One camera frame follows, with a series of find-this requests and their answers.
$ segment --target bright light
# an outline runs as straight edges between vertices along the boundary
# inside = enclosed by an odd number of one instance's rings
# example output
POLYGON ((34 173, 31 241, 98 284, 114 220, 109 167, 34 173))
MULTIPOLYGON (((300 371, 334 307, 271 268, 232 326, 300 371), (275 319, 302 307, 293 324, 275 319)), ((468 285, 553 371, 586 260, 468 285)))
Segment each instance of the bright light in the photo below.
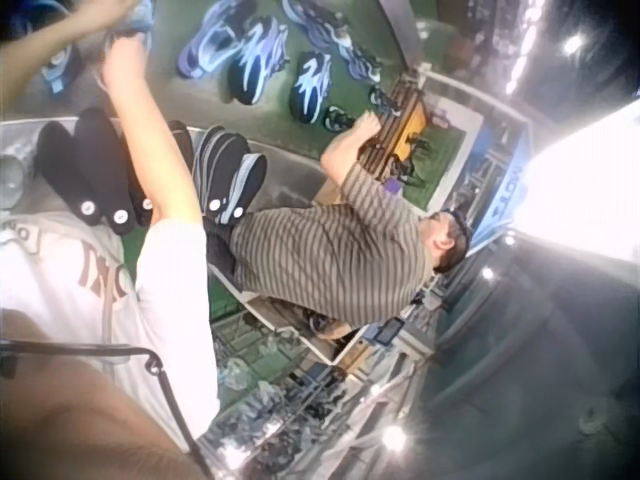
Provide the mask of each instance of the bright light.
POLYGON ((515 92, 517 86, 518 82, 515 80, 511 80, 509 83, 507 83, 507 87, 505 88, 505 92, 507 92, 507 95, 511 95, 513 92, 515 92))
POLYGON ((489 267, 484 267, 481 273, 485 280, 493 280, 493 278, 496 276, 495 273, 493 273, 493 270, 491 270, 489 267))
POLYGON ((231 470, 238 470, 249 456, 249 452, 243 448, 227 446, 222 450, 222 455, 231 470))
POLYGON ((382 443, 385 447, 393 452, 400 452, 404 448, 404 444, 407 443, 407 436, 402 428, 397 425, 387 427, 382 433, 382 443))
POLYGON ((542 10, 539 7, 527 8, 527 11, 524 12, 524 18, 529 22, 537 22, 541 16, 542 10))
POLYGON ((527 57, 520 57, 516 60, 516 64, 511 71, 511 80, 518 80, 524 72, 524 67, 527 64, 527 57))
POLYGON ((562 50, 564 54, 569 56, 576 53, 580 48, 584 45, 584 39, 581 35, 574 35, 571 38, 568 38, 564 45, 562 46, 562 50))
POLYGON ((520 54, 526 55, 533 48, 533 44, 536 42, 536 35, 538 34, 538 29, 535 26, 529 27, 527 33, 524 36, 524 40, 522 41, 522 47, 520 47, 520 54))

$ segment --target banner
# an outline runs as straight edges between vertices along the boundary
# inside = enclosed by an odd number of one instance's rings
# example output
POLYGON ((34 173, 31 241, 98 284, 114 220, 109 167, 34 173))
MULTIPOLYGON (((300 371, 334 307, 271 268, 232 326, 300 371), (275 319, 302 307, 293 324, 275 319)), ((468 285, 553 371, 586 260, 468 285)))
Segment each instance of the banner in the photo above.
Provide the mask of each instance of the banner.
POLYGON ((495 196, 491 200, 484 217, 475 229, 468 255, 472 255, 487 244, 493 242, 502 235, 513 222, 514 212, 526 196, 522 177, 530 159, 531 142, 529 130, 525 128, 520 136, 505 176, 495 196))

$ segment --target gray striped polo shirt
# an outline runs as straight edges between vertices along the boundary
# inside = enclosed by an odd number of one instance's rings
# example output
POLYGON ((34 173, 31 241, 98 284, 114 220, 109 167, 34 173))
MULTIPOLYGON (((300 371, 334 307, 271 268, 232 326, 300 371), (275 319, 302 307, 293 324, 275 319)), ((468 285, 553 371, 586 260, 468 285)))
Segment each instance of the gray striped polo shirt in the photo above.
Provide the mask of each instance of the gray striped polo shirt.
POLYGON ((359 164, 341 192, 343 205, 245 217, 230 242, 243 287, 352 327, 400 313, 432 274, 419 219, 359 164))

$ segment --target white t-shirt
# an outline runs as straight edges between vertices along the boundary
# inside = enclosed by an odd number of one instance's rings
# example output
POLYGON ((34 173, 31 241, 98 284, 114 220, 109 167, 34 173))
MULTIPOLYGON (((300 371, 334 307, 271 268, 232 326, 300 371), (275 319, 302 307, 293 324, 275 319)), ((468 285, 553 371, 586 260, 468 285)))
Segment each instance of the white t-shirt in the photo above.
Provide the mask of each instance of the white t-shirt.
MULTIPOLYGON (((82 223, 44 181, 32 187, 21 213, 0 226, 0 308, 23 312, 52 341, 155 351, 192 436, 204 434, 220 404, 203 228, 172 220, 150 228, 134 287, 120 239, 106 225, 82 223)), ((113 375, 186 450, 146 360, 136 356, 115 366, 87 361, 113 375)))

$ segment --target woman's hand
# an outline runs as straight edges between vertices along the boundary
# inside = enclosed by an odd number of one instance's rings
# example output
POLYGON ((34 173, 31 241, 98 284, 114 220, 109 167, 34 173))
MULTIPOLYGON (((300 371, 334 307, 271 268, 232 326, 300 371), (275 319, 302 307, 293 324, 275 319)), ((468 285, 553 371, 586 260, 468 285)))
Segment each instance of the woman's hand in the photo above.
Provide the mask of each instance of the woman's hand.
POLYGON ((138 0, 82 0, 71 15, 84 34, 112 27, 122 20, 138 0))
POLYGON ((146 63, 143 34, 118 38, 104 62, 103 77, 109 94, 144 83, 146 63))

